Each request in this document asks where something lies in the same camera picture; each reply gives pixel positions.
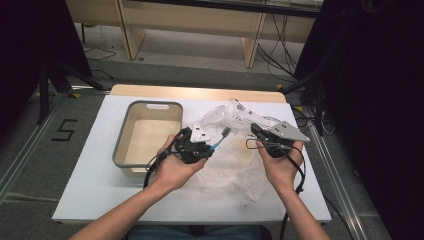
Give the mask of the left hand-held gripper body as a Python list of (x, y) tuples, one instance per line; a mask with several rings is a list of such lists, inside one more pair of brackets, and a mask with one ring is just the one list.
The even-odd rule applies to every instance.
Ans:
[(202, 147), (205, 142), (193, 143), (190, 138), (192, 130), (190, 127), (181, 129), (176, 136), (175, 151), (179, 158), (186, 164), (196, 163), (201, 160)]

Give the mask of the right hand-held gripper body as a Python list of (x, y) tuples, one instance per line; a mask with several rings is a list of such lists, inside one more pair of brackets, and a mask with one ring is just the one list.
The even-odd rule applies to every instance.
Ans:
[(288, 154), (296, 141), (309, 142), (310, 138), (298, 128), (283, 121), (265, 130), (265, 148), (273, 158)]

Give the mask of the blue and grey toothbrush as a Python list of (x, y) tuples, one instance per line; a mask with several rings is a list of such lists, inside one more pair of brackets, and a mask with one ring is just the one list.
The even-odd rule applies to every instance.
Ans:
[(216, 142), (215, 144), (213, 144), (210, 147), (210, 149), (211, 150), (215, 150), (222, 143), (222, 141), (230, 134), (230, 132), (231, 132), (231, 128), (230, 127), (225, 127), (223, 129), (223, 131), (221, 132), (221, 135), (222, 135), (221, 139), (218, 142)]

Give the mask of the clear plastic bag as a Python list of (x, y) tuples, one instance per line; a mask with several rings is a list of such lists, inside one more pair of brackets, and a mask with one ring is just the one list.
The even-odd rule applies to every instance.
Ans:
[(225, 127), (231, 132), (215, 149), (205, 167), (196, 174), (200, 192), (206, 196), (222, 194), (241, 198), (244, 202), (257, 202), (270, 188), (266, 180), (262, 160), (255, 150), (255, 137), (250, 125), (263, 129), (280, 123), (271, 116), (258, 115), (230, 99), (205, 114), (198, 123), (216, 143)]

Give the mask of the beige basin with grey rim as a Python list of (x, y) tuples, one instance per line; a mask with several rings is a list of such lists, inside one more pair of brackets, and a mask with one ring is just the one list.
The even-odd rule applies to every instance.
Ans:
[(112, 156), (127, 176), (144, 175), (148, 163), (170, 134), (182, 126), (177, 102), (134, 101), (129, 104)]

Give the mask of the person's left hand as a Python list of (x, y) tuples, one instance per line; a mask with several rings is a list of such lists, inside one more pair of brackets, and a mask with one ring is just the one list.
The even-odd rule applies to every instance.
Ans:
[(175, 155), (168, 155), (155, 170), (153, 181), (149, 187), (160, 192), (170, 193), (181, 188), (204, 167), (205, 163), (206, 159), (201, 159), (196, 163), (186, 164)]

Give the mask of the person's right hand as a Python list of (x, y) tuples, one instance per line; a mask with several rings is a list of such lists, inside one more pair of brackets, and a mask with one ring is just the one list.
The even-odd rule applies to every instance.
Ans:
[(288, 156), (271, 157), (263, 144), (256, 142), (258, 152), (262, 158), (266, 177), (279, 195), (295, 192), (295, 176), (303, 163), (303, 143), (296, 141)]

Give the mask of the black metal stand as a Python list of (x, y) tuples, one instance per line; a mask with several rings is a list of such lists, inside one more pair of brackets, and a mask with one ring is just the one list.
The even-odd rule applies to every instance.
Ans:
[(295, 90), (304, 87), (304, 92), (300, 97), (301, 102), (315, 102), (315, 128), (320, 136), (323, 135), (323, 110), (325, 99), (324, 78), (328, 76), (328, 72), (322, 69), (315, 69), (311, 74), (298, 80), (296, 83), (279, 89), (283, 95), (287, 95)]

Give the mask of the person's blue jeans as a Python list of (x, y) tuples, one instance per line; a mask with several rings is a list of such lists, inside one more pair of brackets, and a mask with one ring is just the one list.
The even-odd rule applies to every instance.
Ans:
[(125, 240), (273, 240), (261, 225), (152, 225), (132, 227)]

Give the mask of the light wooden desk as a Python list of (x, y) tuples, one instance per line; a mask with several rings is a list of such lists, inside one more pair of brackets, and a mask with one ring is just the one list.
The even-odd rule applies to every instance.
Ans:
[(261, 39), (276, 40), (279, 30), (289, 42), (304, 43), (315, 22), (313, 18), (270, 13), (241, 12), (204, 7), (143, 3), (131, 0), (65, 0), (76, 23), (115, 26), (121, 29), (127, 57), (138, 54), (148, 30), (188, 32), (239, 37), (245, 66), (253, 66)]

